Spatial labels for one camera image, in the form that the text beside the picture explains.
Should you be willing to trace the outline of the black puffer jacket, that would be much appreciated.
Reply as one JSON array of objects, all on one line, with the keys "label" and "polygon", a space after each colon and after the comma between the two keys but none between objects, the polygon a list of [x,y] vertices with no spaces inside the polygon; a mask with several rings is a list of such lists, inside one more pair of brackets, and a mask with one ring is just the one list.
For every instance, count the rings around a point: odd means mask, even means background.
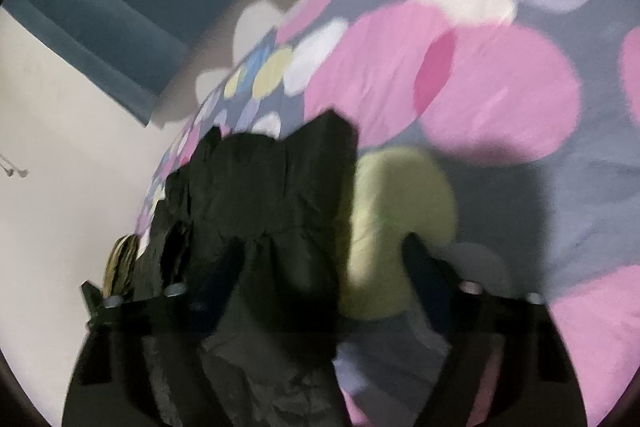
[{"label": "black puffer jacket", "polygon": [[346,426],[333,361],[357,135],[334,112],[284,139],[210,130],[168,176],[134,299],[166,298],[142,349],[167,426]]}]

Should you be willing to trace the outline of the yellow black striped cloth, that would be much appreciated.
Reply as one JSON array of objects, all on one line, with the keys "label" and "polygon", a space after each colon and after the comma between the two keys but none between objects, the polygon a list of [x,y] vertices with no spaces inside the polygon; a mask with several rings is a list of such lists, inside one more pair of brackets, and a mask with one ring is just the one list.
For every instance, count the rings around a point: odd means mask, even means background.
[{"label": "yellow black striped cloth", "polygon": [[140,236],[129,234],[119,237],[108,255],[104,271],[102,294],[128,299],[134,286],[134,265],[138,257]]}]

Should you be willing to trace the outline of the polka dot bed cover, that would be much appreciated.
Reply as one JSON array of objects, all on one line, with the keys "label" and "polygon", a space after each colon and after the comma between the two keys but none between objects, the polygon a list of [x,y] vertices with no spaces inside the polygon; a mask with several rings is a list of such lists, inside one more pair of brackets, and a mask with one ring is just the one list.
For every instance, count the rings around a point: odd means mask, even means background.
[{"label": "polka dot bed cover", "polygon": [[283,138],[328,108],[363,172],[335,369],[352,421],[408,426],[446,353],[413,302],[416,230],[491,291],[538,291],[586,420],[639,368],[639,0],[299,0],[210,92],[153,176],[212,128]]}]

